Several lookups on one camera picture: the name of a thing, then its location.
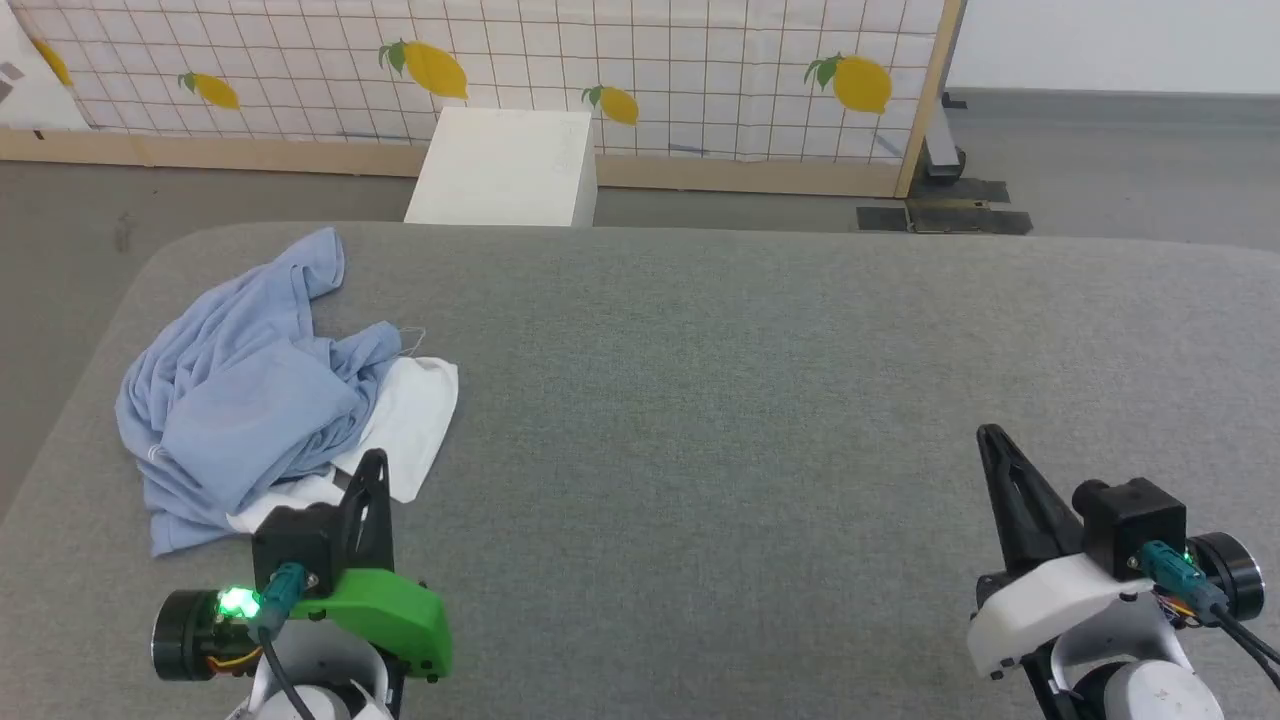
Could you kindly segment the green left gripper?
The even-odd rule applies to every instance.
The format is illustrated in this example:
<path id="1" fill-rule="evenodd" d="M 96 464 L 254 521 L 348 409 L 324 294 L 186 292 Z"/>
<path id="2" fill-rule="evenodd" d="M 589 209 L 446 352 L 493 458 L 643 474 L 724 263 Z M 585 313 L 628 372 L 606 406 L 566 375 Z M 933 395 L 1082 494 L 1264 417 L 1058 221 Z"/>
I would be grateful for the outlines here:
<path id="1" fill-rule="evenodd" d="M 337 568 L 340 578 L 324 597 L 305 596 L 289 619 L 335 623 L 398 661 L 406 674 L 438 682 L 453 673 L 453 635 L 443 600 L 429 588 L 394 574 L 389 461 L 369 450 L 338 505 Z M 360 556 L 360 566 L 353 561 Z"/>

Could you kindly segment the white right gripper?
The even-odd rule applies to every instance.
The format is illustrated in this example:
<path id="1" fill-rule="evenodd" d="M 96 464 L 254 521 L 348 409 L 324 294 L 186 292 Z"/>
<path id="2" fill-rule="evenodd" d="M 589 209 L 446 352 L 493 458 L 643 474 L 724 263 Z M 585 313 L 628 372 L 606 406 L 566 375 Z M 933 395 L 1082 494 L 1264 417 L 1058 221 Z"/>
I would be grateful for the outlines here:
<path id="1" fill-rule="evenodd" d="M 1055 683 L 1069 682 L 1088 664 L 1125 656 L 1161 660 L 1164 612 L 1151 594 L 1152 582 L 1117 582 L 1075 555 L 1082 551 L 1080 518 L 1011 436 L 984 424 L 975 438 L 1005 570 L 1020 577 L 1037 568 L 995 592 L 970 621 L 966 648 L 978 675 L 989 676 L 1007 660 L 1019 664 L 1044 644 L 1051 646 Z"/>

